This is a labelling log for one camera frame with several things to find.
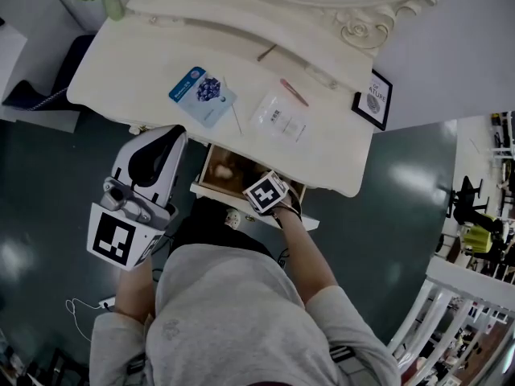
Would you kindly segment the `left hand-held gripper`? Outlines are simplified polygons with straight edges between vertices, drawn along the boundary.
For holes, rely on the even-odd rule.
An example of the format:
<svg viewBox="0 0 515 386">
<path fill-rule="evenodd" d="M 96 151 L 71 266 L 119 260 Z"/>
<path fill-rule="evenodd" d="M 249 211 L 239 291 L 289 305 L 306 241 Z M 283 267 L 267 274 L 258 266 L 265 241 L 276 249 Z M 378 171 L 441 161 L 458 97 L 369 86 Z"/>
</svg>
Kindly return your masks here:
<svg viewBox="0 0 515 386">
<path fill-rule="evenodd" d="M 89 253 L 125 271 L 148 258 L 177 216 L 171 196 L 186 148 L 186 129 L 170 125 L 140 133 L 119 150 L 101 201 L 91 206 Z"/>
</svg>

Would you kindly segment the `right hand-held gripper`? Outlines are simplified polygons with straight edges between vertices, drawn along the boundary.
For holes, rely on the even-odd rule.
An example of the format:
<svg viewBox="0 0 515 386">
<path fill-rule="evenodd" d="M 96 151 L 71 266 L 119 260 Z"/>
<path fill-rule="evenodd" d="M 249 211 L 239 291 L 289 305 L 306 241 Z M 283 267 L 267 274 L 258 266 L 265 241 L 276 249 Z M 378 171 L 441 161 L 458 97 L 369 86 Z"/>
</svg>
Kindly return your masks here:
<svg viewBox="0 0 515 386">
<path fill-rule="evenodd" d="M 273 170 L 263 174 L 256 183 L 243 191 L 243 195 L 260 216 L 275 216 L 275 210 L 279 208 L 301 215 L 298 193 Z"/>
</svg>

